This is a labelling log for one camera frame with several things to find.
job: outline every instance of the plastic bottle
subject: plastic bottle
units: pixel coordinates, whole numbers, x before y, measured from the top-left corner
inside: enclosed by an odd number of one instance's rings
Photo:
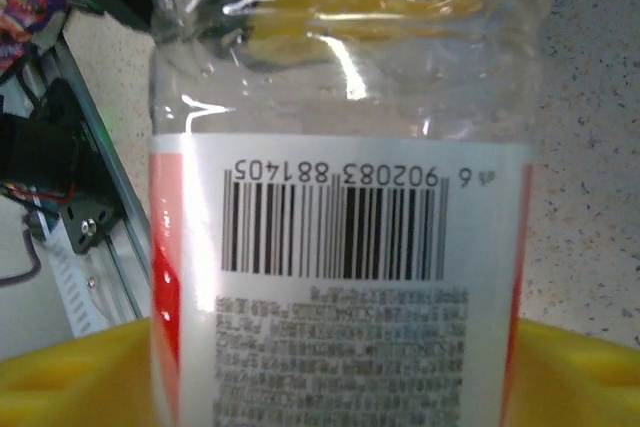
[[[159,425],[499,425],[548,0],[154,2]]]

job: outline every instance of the white countertop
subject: white countertop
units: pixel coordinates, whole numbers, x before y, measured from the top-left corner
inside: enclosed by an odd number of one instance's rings
[[[640,5],[554,0],[524,317],[640,348]],[[76,15],[66,34],[148,211],[151,39]]]

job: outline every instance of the bottle label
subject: bottle label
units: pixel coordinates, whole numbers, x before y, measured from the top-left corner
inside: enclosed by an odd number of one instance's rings
[[[156,137],[154,354],[174,421],[498,425],[529,156]]]

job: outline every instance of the yellow plastic holder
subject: yellow plastic holder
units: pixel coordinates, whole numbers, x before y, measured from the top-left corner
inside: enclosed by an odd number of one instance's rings
[[[142,320],[0,363],[0,427],[151,426],[149,342]],[[509,427],[640,426],[640,351],[521,320],[514,368]]]

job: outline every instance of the red wire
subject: red wire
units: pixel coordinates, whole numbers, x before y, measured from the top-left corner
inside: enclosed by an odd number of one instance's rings
[[[69,202],[73,198],[73,195],[76,193],[76,184],[71,184],[71,187],[69,188],[69,192],[67,192],[67,194],[64,197],[51,195],[51,194],[41,194],[38,192],[26,192],[24,190],[19,190],[15,188],[10,188],[9,190],[14,195],[33,197],[34,199],[40,199],[40,200],[51,200],[53,202],[58,202],[62,204],[65,202]]]

